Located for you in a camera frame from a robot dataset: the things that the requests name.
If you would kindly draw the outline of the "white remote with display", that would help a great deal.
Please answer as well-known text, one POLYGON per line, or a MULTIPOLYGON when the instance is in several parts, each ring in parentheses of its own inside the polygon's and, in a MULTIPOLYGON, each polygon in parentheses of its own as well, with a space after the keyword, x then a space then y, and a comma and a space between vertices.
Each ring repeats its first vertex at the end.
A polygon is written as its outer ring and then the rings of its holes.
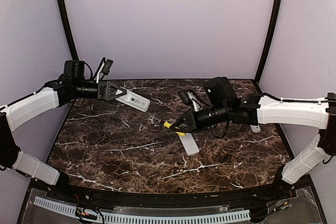
POLYGON ((116 98, 116 100, 142 112, 146 112, 148 110, 151 103, 149 99, 130 90, 126 91, 126 95, 116 98))

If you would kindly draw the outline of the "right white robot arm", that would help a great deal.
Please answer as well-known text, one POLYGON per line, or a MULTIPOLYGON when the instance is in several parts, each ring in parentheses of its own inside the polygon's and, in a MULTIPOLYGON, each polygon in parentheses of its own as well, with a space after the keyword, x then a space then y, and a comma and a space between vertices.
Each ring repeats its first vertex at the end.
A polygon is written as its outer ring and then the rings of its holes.
POLYGON ((211 105, 183 113, 169 127, 171 131, 193 133, 222 122, 251 126, 292 124, 319 130, 297 157, 278 169, 273 184, 268 187, 271 199, 280 199, 303 175, 335 156, 335 93, 303 100, 277 98, 268 93, 239 98, 226 77, 212 78, 203 88, 211 105))

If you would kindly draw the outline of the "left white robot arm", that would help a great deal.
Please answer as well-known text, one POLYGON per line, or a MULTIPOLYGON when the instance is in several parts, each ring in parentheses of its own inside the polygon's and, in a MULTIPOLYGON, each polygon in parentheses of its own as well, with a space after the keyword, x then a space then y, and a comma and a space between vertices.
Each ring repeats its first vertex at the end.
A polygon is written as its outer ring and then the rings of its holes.
POLYGON ((128 90, 111 81, 85 78, 87 63, 67 60, 63 73, 55 80, 46 82, 37 91, 1 106, 1 170, 14 170, 45 184, 52 185, 54 193, 63 201, 74 197, 74 189, 65 181, 58 181, 61 172, 45 162, 43 151, 51 145, 51 124, 60 122, 65 107, 77 98, 102 101, 116 100, 128 95, 128 90), (42 151, 33 147, 42 142, 42 151))

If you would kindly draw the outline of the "white centre remote control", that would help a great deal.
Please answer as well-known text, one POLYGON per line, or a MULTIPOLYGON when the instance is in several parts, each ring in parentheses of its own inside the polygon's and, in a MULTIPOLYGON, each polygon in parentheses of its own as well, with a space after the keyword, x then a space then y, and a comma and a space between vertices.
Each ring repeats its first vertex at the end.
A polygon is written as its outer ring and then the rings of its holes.
POLYGON ((191 133, 185 133, 183 136, 179 135, 179 139, 184 147, 187 156, 193 156, 200 152, 191 133))

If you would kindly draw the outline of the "white remote control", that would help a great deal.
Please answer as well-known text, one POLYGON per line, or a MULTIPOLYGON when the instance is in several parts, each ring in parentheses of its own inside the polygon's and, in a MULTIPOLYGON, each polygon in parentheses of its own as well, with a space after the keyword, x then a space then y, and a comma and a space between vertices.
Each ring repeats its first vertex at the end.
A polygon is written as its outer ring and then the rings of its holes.
POLYGON ((179 139, 184 147, 187 156, 193 156, 200 152, 191 133, 185 133, 183 136, 179 135, 179 139))
POLYGON ((261 132, 261 128, 259 125, 251 125, 250 129, 253 133, 260 133, 261 132))

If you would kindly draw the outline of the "white right remote control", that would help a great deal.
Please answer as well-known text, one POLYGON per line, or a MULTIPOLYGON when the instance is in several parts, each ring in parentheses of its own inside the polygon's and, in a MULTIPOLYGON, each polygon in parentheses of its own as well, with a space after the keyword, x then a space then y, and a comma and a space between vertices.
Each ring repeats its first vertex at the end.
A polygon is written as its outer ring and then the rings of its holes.
POLYGON ((260 133, 261 132, 261 128, 259 125, 251 125, 250 129, 253 133, 260 133))

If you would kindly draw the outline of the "left black frame post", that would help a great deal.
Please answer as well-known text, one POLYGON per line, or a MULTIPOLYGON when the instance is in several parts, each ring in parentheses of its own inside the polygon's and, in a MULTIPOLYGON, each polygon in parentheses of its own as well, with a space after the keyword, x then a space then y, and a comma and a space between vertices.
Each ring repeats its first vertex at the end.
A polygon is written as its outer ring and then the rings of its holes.
POLYGON ((57 4, 61 17, 62 26, 66 36, 67 45, 71 55, 71 60, 66 61, 64 66, 65 80, 66 83, 70 83, 70 81, 72 81, 72 85, 78 87, 81 84, 83 84, 85 80, 84 77, 85 62, 79 60, 74 37, 72 35, 70 27, 65 0, 57 0, 57 4))

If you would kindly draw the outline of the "black frame post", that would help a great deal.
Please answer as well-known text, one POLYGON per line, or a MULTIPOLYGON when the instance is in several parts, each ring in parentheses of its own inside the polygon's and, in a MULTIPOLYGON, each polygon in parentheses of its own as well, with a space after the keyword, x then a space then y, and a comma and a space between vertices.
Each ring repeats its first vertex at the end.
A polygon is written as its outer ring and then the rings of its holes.
POLYGON ((263 46, 263 50, 261 52, 259 64, 257 67, 257 71, 255 74, 255 77, 253 79, 253 83, 255 87, 258 87, 262 78, 262 75, 264 73, 264 69, 266 66, 266 62, 268 59, 268 55, 270 52, 272 40, 274 37, 276 25, 277 25, 277 20, 278 20, 278 15, 279 15, 279 10, 280 10, 280 5, 281 5, 281 0, 274 0, 272 4, 272 10, 271 10, 271 15, 270 15, 270 20, 269 20, 269 25, 266 33, 266 38, 265 38, 265 43, 263 46))
POLYGON ((70 83, 70 81, 72 81, 72 85, 78 87, 81 84, 83 84, 85 80, 84 77, 85 62, 79 60, 74 37, 72 35, 70 27, 65 0, 57 0, 57 4, 61 17, 62 26, 66 36, 67 45, 71 55, 71 60, 66 61, 64 66, 65 80, 66 83, 70 83))

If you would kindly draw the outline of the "black front table rail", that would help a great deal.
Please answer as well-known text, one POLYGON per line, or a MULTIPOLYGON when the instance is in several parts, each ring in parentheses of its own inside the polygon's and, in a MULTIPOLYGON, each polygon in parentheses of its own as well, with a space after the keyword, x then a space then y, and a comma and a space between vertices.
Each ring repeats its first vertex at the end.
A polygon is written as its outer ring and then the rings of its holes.
POLYGON ((290 197, 291 191, 275 192, 272 185, 247 189, 218 191, 196 194, 141 194, 122 193, 108 190, 69 186, 63 192, 55 188, 47 196, 78 203, 80 206, 94 206, 111 209, 115 206, 149 208, 184 208, 228 205, 230 207, 260 207, 268 202, 290 197))

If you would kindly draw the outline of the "right black frame post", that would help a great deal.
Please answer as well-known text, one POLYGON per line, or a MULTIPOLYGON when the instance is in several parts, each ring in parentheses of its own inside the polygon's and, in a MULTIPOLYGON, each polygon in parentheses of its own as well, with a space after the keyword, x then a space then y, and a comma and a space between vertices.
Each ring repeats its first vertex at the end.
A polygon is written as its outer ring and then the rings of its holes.
POLYGON ((279 10, 280 10, 280 5, 281 5, 281 0, 274 0, 272 4, 272 10, 271 10, 271 15, 270 15, 270 20, 269 20, 269 25, 266 33, 266 38, 265 38, 265 43, 263 46, 263 50, 261 52, 259 64, 257 67, 257 71, 255 74, 255 77, 253 79, 253 83, 255 87, 258 87, 262 78, 262 75, 264 73, 264 69, 266 66, 266 62, 268 59, 268 55, 270 52, 272 40, 274 37, 276 25, 277 25, 277 20, 278 20, 278 15, 279 15, 279 10))

